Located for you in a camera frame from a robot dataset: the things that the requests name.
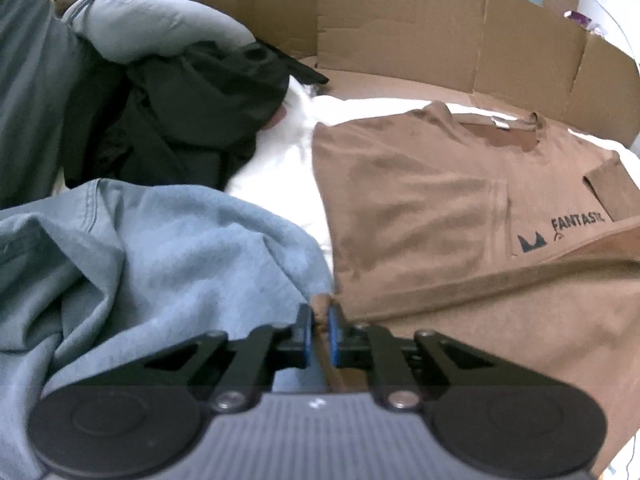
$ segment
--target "gray sleeve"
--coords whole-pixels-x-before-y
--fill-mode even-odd
[[[69,92],[95,54],[51,0],[0,0],[0,208],[44,198]]]

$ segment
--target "gray fabric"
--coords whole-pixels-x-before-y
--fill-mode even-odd
[[[1,211],[0,478],[42,473],[25,433],[41,394],[209,330],[293,322],[331,288],[302,229],[206,187],[91,181]],[[280,390],[321,385],[286,372]]]
[[[52,0],[0,0],[0,208],[49,195],[66,99],[95,59]]]
[[[233,50],[255,41],[244,25],[191,0],[78,0],[63,16],[108,61],[170,57],[198,41]]]

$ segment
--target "gray pillow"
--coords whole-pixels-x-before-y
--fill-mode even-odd
[[[255,41],[233,18],[191,0],[79,0],[62,17],[108,61],[180,54],[198,41],[231,51]]]

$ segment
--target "brown t-shirt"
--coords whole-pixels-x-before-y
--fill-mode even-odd
[[[391,314],[376,305],[383,291],[505,269],[516,256],[640,214],[640,190],[617,153],[537,115],[497,124],[433,103],[316,128],[337,290],[362,298],[360,308],[345,303],[348,316],[365,304],[368,314]]]

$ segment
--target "brown shirt sleeve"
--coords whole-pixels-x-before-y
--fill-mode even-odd
[[[640,216],[640,189],[616,152],[599,168],[587,173],[584,181],[614,222]]]

